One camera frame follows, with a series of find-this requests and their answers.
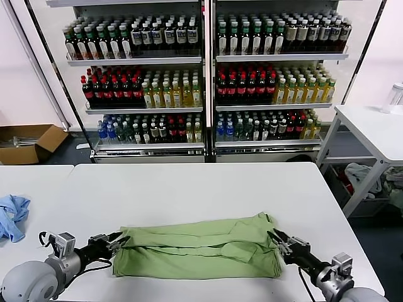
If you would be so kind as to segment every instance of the metal shelf frame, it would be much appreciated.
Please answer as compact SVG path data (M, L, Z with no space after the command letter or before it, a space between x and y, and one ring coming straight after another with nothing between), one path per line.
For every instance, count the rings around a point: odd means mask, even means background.
M332 103L239 105L239 106L216 106L215 110L217 112L221 112L221 111L259 111L259 110L330 108L331 106L332 106Z
M274 62L345 60L347 53L285 53L280 55L218 55L217 62Z

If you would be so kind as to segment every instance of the white table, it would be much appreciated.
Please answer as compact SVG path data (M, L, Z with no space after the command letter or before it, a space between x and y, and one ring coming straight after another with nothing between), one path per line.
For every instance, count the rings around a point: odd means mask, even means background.
M400 139L403 129L403 112L401 115L385 114L381 113L376 107L348 105L336 106L335 110L336 115L316 160L318 167L323 165L322 173L326 171L328 163L343 160L326 158L330 142L341 123L346 125L352 134L376 158L371 172L365 177L360 187L355 189L354 195L343 208L344 214L348 217L388 167L403 165L403 148Z
M274 216L279 229L309 241L318 258L330 261L340 252L352 256L356 285L384 294L336 200L311 163L78 165L60 199L45 211L47 218L36 221L31 229L69 232L76 237L77 247L86 245L92 235L120 226L240 218L265 211ZM0 278L23 261L43 260L51 253L36 249L38 245L37 235L27 236L21 242L24 251L2 255ZM321 292L311 289L322 301ZM88 302L310 301L296 266L287 266L281 279L206 281L115 278L107 269L79 277L60 298Z

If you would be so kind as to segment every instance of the bottle label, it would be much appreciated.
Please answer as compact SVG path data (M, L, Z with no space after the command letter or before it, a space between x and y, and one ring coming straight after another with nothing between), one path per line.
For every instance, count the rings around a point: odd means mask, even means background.
M165 41L167 44L175 43L175 32L174 30L166 30L165 31Z
M252 47L252 54L258 55L260 48L260 36L256 36L253 38L253 47Z
M150 135L144 134L143 137L144 137L144 142L145 143L150 143Z
M186 134L186 141L188 143L193 143L193 134L192 133L187 133Z
M84 95L87 99L92 99L94 97L94 93L92 91L85 92Z
M186 30L176 30L176 39L179 44L185 44L188 41Z
M266 88L265 87L256 87L256 92L258 94L263 94L265 92Z
M189 44L196 44L198 41L197 30L188 30L188 41Z
M263 50L264 55L269 55L270 54L270 49L271 49L271 44L272 43L273 43L273 37L272 36L267 36L266 39L264 39L264 50Z
M161 30L153 30L152 38L154 39L154 44L159 45L162 44L162 33Z
M309 31L308 31L308 37L307 37L307 39L308 39L309 41L316 41L318 34L319 34L319 29L318 29L318 27L310 27L310 28L309 28Z
M122 41L123 50L127 59L132 58L132 50L130 49L130 43L128 41Z
M267 140L267 136L269 135L269 131L264 131L262 133L262 140Z
M297 36L297 30L298 30L298 28L296 28L296 27L288 27L287 33L285 36L286 40L294 41L295 37Z
M276 38L276 45L275 45L275 55L278 55L281 52L281 48L283 47L283 36L278 36Z
M181 107L181 98L180 98L179 94L174 94L174 103L175 103L175 108Z
M95 43L88 42L88 48L89 48L89 51L91 52L91 55L93 56L93 59L98 60L99 59L98 51L96 50Z
M88 60L89 55L87 53L86 45L83 42L78 42L77 45L78 45L78 49L80 49L82 58L84 60Z
M246 92L246 87L238 87L237 88L237 93L238 94L245 94Z
M298 41L305 41L308 35L308 28L307 27L300 27L297 32L297 40Z
M249 94L254 94L256 92L256 88L255 87L248 87L246 89L247 93Z
M307 99L305 100L305 103L311 103L313 95L314 95L314 91L311 89L308 89Z
M151 101L151 97L148 94L144 95L144 101L145 101L145 106L147 108L152 108L152 101Z
M259 140L259 132L253 131L253 140Z
M115 59L120 59L119 45L116 41L111 41L111 48Z
M347 41L348 37L350 36L351 28L343 28L340 33L339 40Z
M220 38L219 41L219 54L220 55L225 55L225 48L227 47L227 39L226 38Z
M304 94L303 90L298 90L297 96L295 97L295 104L301 103L302 95Z
M294 98L294 90L289 90L288 91L288 96L287 96L287 104L292 104L292 99Z
M330 28L322 27L321 32L319 33L319 40L326 41L327 39L329 39L329 35L330 35Z
M316 95L315 103L320 103L323 97L323 90L319 89Z
M99 47L101 48L104 59L109 59L109 51L106 42L104 41L100 42Z
M277 94L276 104L281 104L283 102L283 98L284 98L284 91L279 90Z
M218 88L218 92L223 96L224 94L227 93L227 88Z
M161 108L161 98L159 94L154 95L154 102L156 103L156 108Z
M276 91L276 87L266 87L266 92L269 94L273 94Z
M230 50L229 50L230 55L237 54L237 46L238 46L238 39L233 36L230 41Z
M330 32L329 40L337 41L339 39L339 36L340 36L340 31L341 31L340 27L332 27L332 30Z
M74 46L72 43L66 43L65 44L67 51L70 54L70 57L72 60L77 60L77 54L76 54L76 50L74 49Z
M165 106L166 108L172 108L171 95L169 93L164 94Z
M141 33L139 31L132 32L132 41L133 44L136 46L143 44L143 41L141 39Z
M141 136L139 134L134 135L134 139L136 139L136 143L140 144L141 143Z
M152 44L151 31L142 31L141 35L143 37L143 43L145 45Z
M310 129L306 129L304 132L304 136L302 137L303 140L309 139Z
M247 55L248 49L249 49L249 37L244 36L242 38L241 55Z
M201 107L202 102L200 101L200 93L199 92L194 92L193 93L193 100L195 101L195 106L196 107Z

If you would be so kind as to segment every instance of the bottle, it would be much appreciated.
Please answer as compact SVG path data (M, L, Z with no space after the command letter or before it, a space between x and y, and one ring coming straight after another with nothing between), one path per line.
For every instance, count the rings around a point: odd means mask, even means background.
M177 81L173 81L172 86L173 86L172 95L174 98L175 108L180 108L180 107L182 107L183 97L182 97L182 93L179 89L179 84Z
M284 94L285 94L285 79L282 78L279 80L278 89L275 92L275 96L273 98L275 104L283 104Z
M347 18L344 19L344 25L341 28L339 43L338 43L338 51L344 52L344 48L346 47L348 37L350 36L351 30L353 27L351 26L351 21Z
M322 120L318 119L316 121L316 123L314 124L314 126L312 127L311 131L310 131L310 135L309 138L311 140L318 140L320 139L319 137L319 133L321 132L321 124L322 124Z
M242 24L239 44L241 46L241 55L247 55L249 53L249 21L244 21Z
M70 55L70 58L72 60L78 60L77 53L79 52L77 44L74 43L74 40L71 37L71 30L68 27L63 28L63 34L64 34L64 44L65 47L67 48L67 51Z
M316 50L316 41L319 37L319 30L321 26L319 25L319 20L315 19L314 23L309 27L307 43L305 44L308 47L308 50L314 51Z
M201 102L202 99L200 98L199 81L193 80L192 84L193 84L192 95L193 95L193 101L195 103L195 107L203 107L203 104Z
M226 26L227 26L226 22L220 22L219 35L218 35L219 55L225 55L227 50L227 35L225 33Z
M278 55L281 53L281 50L283 48L283 42L284 42L284 26L285 22L280 21L278 22L277 26L277 32L276 32L276 44L275 44L275 50L274 54Z
M236 55L238 49L238 22L231 22L231 34L229 36L229 54Z
M299 83L295 86L295 94L292 100L293 104L300 104L302 102L302 96L305 92L305 81L306 80L301 77Z
M295 52L295 39L297 37L297 20L292 20L287 26L285 34L285 45L283 47L283 52Z
M143 23L143 30L141 31L143 39L144 50L152 50L152 33L147 23Z
M195 26L194 21L189 22L188 42L189 42L189 46L191 49L197 49L199 38L198 38L197 27Z
M78 59L88 60L90 51L87 45L85 44L84 37L82 36L81 27L78 26L75 27L74 32L76 33L77 47L80 51L80 56L78 57Z
M331 79L329 82L329 85L326 87L324 93L323 93L323 97L322 97L322 103L331 103L332 102L332 98L333 98L333 94L334 94L334 85L336 85L336 80L335 79Z
M277 137L278 139L282 139L285 137L285 130L287 129L287 120L284 118L280 121L278 125Z
M259 55L261 53L261 21L255 21L254 23L254 34L252 38L252 54Z
M215 139L217 142L224 141L224 126L222 125L222 121L217 122L217 127L215 129Z
M305 125L304 129L301 132L301 135L300 135L301 140L309 139L310 131L311 131L311 128L312 128L313 124L314 124L313 119L309 118L307 124Z
M119 39L116 37L115 27L113 25L108 26L109 31L109 45L112 49L113 58L120 59Z
M149 131L149 127L147 126L147 123L143 123L142 128L143 128L143 140L144 140L144 143L151 143L150 131Z
M288 87L285 89L285 94L283 98L283 104L292 104L292 101L294 99L294 94L295 94L295 83L297 80L292 77L290 78L290 83Z
M176 40L178 41L179 49L184 49L186 47L188 35L182 22L178 22L178 28L176 29Z
M232 126L231 121L227 123L227 131L225 132L225 141L226 142L234 141L234 126Z
M321 103L325 90L325 85L326 85L326 78L321 77L319 79L319 84L316 86L316 90L314 91L314 95L312 96L313 103Z
M141 84L141 86L143 88L143 97L144 97L144 101L145 101L145 107L146 108L155 108L154 98L152 97L152 93L150 92L150 89L149 89L147 83L143 82Z

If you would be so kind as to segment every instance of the water bottle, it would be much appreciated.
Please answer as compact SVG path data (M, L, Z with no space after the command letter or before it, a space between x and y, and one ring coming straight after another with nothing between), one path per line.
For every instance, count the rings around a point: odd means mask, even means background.
M217 123L215 138L217 139L218 142L224 141L224 126L222 125L222 121L219 121Z
M225 134L225 141L226 142L233 142L234 141L234 126L232 126L231 121L229 121L227 123L227 132Z

